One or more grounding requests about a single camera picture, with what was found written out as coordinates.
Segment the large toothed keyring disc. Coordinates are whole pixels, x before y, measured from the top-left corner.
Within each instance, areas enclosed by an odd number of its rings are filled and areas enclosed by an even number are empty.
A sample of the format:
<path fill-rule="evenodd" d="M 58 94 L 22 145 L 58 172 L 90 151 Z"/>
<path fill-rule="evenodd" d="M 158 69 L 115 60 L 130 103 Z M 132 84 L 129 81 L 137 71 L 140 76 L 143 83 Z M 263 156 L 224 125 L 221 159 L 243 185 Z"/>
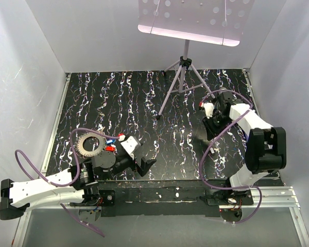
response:
<path fill-rule="evenodd" d="M 94 157 L 104 151 L 115 152 L 116 148 L 107 143 L 107 139 L 93 132 L 82 134 L 76 144 L 78 153 L 83 157 Z"/>

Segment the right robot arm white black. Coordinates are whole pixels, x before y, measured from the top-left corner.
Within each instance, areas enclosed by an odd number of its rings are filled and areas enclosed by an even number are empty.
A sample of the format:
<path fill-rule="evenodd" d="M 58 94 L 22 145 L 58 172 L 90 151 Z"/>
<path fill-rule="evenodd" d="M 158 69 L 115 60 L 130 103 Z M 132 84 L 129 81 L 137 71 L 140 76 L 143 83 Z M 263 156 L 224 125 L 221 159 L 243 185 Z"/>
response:
<path fill-rule="evenodd" d="M 252 103 L 243 95 L 228 89 L 217 90 L 218 96 L 199 108 L 205 112 L 203 124 L 211 148 L 234 125 L 238 125 L 246 137 L 243 166 L 226 181 L 223 200 L 237 203 L 241 191 L 250 189 L 259 179 L 286 167 L 286 131 L 261 119 L 252 109 Z"/>

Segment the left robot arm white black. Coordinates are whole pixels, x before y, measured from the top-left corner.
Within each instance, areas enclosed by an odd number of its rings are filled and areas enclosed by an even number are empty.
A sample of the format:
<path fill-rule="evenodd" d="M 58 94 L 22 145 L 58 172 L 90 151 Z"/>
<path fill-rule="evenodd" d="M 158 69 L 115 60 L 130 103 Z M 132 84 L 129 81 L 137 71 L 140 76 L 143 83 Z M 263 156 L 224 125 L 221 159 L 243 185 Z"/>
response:
<path fill-rule="evenodd" d="M 115 191 L 100 189 L 99 182 L 110 180 L 130 168 L 144 176 L 156 159 L 141 158 L 138 163 L 126 151 L 120 154 L 105 150 L 56 174 L 26 182 L 1 181 L 0 219 L 12 220 L 43 206 L 67 203 L 70 206 L 113 206 Z"/>

